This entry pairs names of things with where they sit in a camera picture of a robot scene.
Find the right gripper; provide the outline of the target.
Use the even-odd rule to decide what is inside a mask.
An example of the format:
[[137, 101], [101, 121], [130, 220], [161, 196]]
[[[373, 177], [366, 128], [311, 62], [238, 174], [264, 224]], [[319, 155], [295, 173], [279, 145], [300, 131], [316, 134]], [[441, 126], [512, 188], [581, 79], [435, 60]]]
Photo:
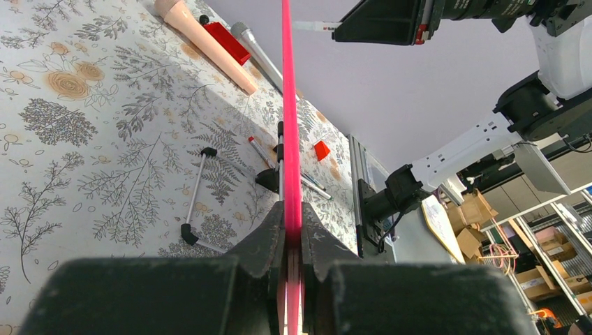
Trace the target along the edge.
[[360, 1], [333, 30], [342, 43], [423, 45], [439, 28], [445, 0]]

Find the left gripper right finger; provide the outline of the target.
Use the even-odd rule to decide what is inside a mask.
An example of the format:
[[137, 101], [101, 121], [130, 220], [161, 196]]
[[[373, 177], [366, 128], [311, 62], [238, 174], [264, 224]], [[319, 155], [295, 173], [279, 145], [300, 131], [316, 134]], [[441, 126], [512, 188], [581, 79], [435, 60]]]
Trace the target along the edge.
[[535, 334], [510, 280], [484, 265], [363, 260], [302, 204], [309, 334]]

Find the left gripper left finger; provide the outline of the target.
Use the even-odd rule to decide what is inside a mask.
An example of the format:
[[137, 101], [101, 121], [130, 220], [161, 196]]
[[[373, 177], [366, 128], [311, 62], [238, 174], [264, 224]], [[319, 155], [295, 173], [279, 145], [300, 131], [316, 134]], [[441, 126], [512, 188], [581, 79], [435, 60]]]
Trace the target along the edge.
[[21, 334], [282, 334], [284, 205], [213, 258], [82, 258], [63, 264]]

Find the pink framed whiteboard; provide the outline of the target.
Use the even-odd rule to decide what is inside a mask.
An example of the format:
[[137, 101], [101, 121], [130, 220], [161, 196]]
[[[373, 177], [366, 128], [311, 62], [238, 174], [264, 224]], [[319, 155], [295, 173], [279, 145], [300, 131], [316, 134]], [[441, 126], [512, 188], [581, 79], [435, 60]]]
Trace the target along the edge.
[[229, 253], [184, 263], [197, 292], [168, 334], [299, 332], [302, 204], [290, 3], [282, 3], [283, 160], [281, 201], [260, 230]]

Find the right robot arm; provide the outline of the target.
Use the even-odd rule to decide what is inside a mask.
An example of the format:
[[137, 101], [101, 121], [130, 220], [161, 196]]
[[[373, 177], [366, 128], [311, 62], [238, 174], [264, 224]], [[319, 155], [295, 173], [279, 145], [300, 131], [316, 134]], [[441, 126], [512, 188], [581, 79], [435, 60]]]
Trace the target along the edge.
[[442, 184], [495, 151], [535, 142], [591, 112], [590, 1], [361, 1], [332, 32], [337, 42], [421, 45], [442, 20], [490, 20], [506, 32], [528, 20], [539, 69], [505, 91], [493, 114], [438, 151], [406, 164], [385, 188], [361, 195], [363, 223], [417, 209]]

